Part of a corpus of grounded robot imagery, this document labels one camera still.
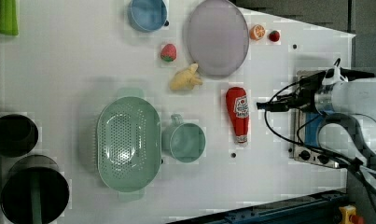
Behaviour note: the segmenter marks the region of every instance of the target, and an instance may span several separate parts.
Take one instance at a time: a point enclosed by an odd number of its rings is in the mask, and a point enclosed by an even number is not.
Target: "light blue bowl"
[[[129,20],[137,31],[157,31],[164,24],[168,25],[167,8],[162,0],[132,0]]]

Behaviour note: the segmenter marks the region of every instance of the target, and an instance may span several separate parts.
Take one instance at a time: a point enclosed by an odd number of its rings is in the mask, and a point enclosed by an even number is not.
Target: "green mug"
[[[162,134],[162,150],[181,162],[197,160],[205,149],[205,135],[193,123],[184,123],[179,114],[171,115],[172,125]]]

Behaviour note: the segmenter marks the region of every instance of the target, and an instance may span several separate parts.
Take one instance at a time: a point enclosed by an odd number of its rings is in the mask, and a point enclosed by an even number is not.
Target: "black pot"
[[[23,115],[0,118],[0,154],[19,157],[30,152],[38,141],[38,129]]]
[[[33,214],[33,188],[37,188],[40,195],[40,204],[36,207],[40,206],[42,223],[54,221],[68,205],[68,183],[52,159],[36,155],[26,157],[12,167],[9,175],[1,192],[1,207],[11,222],[33,223],[33,216],[37,215]]]

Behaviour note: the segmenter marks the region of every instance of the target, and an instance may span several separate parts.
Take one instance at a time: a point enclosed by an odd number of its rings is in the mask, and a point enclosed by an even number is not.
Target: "red ketchup bottle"
[[[246,92],[243,88],[233,87],[226,93],[226,105],[233,123],[238,143],[245,143],[248,134],[249,109]]]

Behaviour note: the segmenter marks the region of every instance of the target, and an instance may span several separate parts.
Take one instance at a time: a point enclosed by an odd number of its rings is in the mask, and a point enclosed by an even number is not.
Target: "red fruit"
[[[169,63],[176,59],[176,47],[173,44],[164,46],[160,54],[161,58]]]
[[[269,34],[269,39],[272,42],[277,42],[278,40],[280,40],[280,33],[278,33],[278,31],[271,32]]]

